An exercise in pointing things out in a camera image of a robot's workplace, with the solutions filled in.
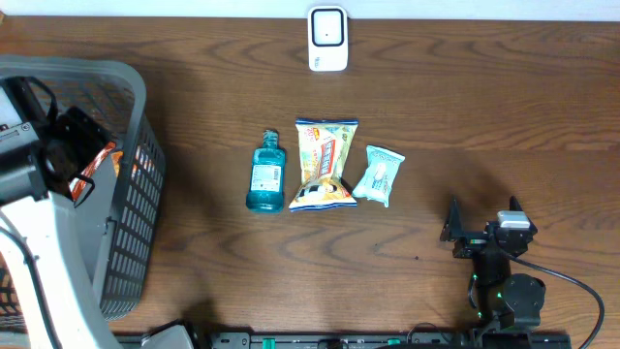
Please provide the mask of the pale green wet wipes pack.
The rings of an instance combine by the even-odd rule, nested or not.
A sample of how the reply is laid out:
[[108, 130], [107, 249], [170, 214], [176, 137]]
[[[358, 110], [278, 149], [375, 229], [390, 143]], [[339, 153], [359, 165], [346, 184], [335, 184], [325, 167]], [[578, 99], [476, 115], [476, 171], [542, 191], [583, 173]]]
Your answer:
[[389, 207], [392, 185], [405, 157], [376, 145], [368, 145], [366, 153], [368, 167], [354, 188], [353, 196]]

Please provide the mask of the yellow chips bag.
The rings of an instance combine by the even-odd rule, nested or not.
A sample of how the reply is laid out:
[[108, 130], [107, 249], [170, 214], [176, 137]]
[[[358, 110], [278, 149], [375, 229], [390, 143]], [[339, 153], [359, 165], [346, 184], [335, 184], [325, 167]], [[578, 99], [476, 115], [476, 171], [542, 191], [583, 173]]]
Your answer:
[[358, 121], [298, 118], [301, 184], [290, 211], [320, 211], [356, 206], [357, 201], [342, 183], [342, 175]]

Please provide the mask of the teal mouthwash bottle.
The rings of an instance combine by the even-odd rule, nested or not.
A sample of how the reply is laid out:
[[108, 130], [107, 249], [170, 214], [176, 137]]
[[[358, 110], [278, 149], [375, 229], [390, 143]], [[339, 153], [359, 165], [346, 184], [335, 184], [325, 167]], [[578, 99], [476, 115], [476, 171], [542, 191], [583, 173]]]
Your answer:
[[286, 152], [279, 146], [279, 134], [263, 132], [263, 145], [252, 158], [252, 171], [246, 206], [255, 212], [276, 213], [284, 206]]

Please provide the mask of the red orange snack stick packet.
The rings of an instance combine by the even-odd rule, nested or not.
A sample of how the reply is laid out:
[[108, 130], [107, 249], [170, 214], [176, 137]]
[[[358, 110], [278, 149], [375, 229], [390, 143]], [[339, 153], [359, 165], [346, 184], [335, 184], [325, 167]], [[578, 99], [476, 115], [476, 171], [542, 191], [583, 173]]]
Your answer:
[[[87, 179], [91, 179], [92, 175], [96, 173], [102, 163], [107, 159], [111, 159], [111, 154], [115, 151], [122, 151], [116, 149], [116, 142], [109, 142], [104, 148], [95, 156], [95, 158], [90, 162], [89, 165], [80, 173], [82, 176], [85, 176]], [[78, 198], [81, 196], [83, 190], [86, 188], [87, 181], [84, 179], [75, 178], [70, 183], [70, 189], [72, 194], [72, 199], [76, 203]]]

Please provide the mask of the small orange snack box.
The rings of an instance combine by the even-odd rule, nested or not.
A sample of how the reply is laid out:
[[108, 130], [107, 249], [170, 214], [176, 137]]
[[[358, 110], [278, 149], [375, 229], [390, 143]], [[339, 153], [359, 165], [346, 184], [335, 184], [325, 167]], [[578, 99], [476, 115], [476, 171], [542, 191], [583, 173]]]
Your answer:
[[119, 176], [121, 169], [121, 161], [123, 159], [124, 152], [123, 151], [115, 151], [111, 154], [111, 161], [114, 167], [115, 175]]

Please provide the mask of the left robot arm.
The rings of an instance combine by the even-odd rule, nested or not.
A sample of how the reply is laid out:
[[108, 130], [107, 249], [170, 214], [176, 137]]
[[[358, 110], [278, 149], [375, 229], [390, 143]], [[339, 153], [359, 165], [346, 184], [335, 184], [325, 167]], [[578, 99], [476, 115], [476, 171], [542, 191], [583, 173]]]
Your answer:
[[1, 78], [1, 312], [33, 348], [192, 348], [181, 322], [114, 334], [145, 285], [165, 156], [125, 75]]

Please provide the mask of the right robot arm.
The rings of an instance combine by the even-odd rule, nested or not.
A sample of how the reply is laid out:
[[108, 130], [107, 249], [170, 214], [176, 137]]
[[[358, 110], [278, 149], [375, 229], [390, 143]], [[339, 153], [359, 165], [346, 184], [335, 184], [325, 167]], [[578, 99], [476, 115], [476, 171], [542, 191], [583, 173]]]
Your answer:
[[541, 323], [546, 287], [536, 277], [513, 273], [511, 261], [528, 250], [537, 232], [516, 197], [481, 231], [467, 230], [457, 200], [450, 202], [440, 240], [454, 244], [454, 258], [473, 262], [469, 302], [480, 318], [480, 326], [470, 331], [473, 346], [506, 345], [510, 333], [520, 336], [525, 348], [531, 346], [529, 335]]

